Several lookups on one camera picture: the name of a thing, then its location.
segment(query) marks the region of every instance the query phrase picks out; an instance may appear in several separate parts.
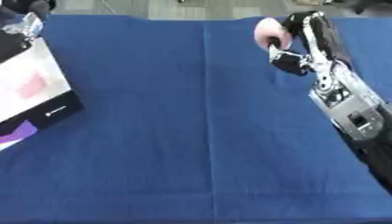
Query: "black robotic component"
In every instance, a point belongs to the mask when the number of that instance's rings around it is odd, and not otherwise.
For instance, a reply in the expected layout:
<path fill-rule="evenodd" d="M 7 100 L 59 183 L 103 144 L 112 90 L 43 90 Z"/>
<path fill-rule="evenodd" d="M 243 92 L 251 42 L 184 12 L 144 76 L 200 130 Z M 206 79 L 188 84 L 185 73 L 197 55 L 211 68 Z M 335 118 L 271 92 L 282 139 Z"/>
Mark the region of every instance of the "black robotic component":
<path fill-rule="evenodd" d="M 295 37 L 306 55 L 290 50 Z M 316 74 L 309 96 L 392 194 L 392 108 L 355 73 L 332 22 L 320 11 L 294 13 L 281 24 L 266 18 L 255 39 L 275 67 L 298 76 Z"/>
<path fill-rule="evenodd" d="M 0 63 L 31 47 L 55 6 L 55 0 L 0 0 Z M 26 16 L 20 23 L 7 24 L 17 14 Z"/>

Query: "table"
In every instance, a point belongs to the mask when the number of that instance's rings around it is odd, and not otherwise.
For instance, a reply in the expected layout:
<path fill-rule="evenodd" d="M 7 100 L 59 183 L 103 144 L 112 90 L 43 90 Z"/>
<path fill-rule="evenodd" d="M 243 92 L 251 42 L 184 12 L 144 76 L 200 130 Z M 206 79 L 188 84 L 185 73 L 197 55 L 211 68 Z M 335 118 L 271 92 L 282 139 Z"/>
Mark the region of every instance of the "table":
<path fill-rule="evenodd" d="M 314 77 L 254 43 L 259 19 L 52 17 L 44 37 L 85 110 L 0 153 L 0 221 L 391 220 L 307 96 Z M 390 98 L 392 20 L 335 22 Z"/>

